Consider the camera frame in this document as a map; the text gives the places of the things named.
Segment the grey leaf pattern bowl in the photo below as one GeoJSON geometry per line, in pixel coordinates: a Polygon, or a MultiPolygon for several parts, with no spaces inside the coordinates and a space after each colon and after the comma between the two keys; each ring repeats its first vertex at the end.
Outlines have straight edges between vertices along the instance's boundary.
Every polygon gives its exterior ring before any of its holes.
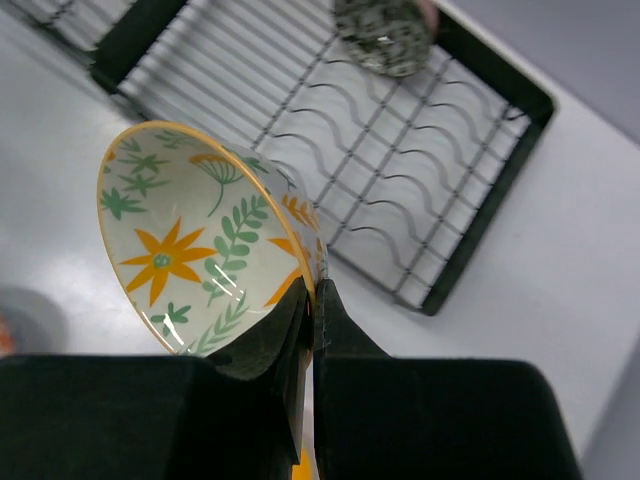
{"type": "Polygon", "coordinates": [[[425,67],[439,28],[433,1],[341,0],[333,3],[333,16],[348,56],[393,78],[425,67]]]}

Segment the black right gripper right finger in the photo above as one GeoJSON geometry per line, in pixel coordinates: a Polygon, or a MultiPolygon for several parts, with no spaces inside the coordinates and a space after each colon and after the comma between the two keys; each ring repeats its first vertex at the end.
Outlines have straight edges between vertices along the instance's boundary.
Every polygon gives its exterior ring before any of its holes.
{"type": "Polygon", "coordinates": [[[395,358],[317,290],[315,458],[323,479],[578,479],[554,392],[519,360],[395,358]]]}

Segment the white orange flower bowl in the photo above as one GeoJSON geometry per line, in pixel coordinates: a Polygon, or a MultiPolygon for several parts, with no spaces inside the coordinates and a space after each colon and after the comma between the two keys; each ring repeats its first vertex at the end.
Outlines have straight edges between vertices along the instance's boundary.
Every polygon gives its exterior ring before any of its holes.
{"type": "Polygon", "coordinates": [[[146,121],[112,141],[97,210],[119,283],[175,354],[213,354],[271,313],[295,281],[314,294],[328,274],[302,183],[182,124],[146,121]]]}

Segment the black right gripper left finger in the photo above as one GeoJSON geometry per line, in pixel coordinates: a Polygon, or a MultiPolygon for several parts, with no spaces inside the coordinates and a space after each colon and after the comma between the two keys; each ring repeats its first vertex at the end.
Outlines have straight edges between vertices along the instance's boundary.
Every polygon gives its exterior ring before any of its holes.
{"type": "Polygon", "coordinates": [[[296,280],[206,358],[4,358],[2,477],[290,478],[302,450],[308,297],[296,280]]]}

